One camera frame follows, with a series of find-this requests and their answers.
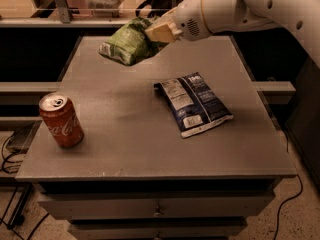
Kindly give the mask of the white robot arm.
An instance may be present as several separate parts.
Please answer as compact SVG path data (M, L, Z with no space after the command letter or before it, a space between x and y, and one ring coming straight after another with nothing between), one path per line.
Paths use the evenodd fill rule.
M320 0L183 0L146 30L155 42L282 27L320 66Z

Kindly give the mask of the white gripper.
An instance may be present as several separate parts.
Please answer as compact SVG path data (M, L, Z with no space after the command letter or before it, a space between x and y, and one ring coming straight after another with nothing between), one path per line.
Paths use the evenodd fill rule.
M170 21L154 22L145 30L153 42L173 43L179 36L196 41L211 35L204 21L202 0L183 0L163 18Z

